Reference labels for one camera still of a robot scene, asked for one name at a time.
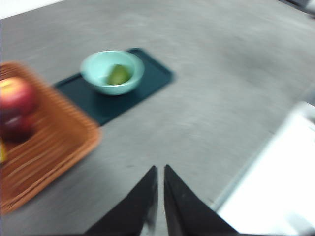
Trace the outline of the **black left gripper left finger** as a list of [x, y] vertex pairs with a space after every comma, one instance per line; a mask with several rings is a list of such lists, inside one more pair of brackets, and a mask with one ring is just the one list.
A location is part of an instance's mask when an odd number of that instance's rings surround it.
[[131, 191], [86, 232], [87, 236], [138, 236], [158, 194], [158, 169], [152, 166]]

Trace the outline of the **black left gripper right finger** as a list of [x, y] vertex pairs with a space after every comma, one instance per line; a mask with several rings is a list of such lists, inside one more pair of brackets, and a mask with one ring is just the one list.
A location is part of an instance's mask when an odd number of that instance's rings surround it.
[[169, 165], [164, 167], [164, 210], [170, 236], [238, 234], [203, 203]]

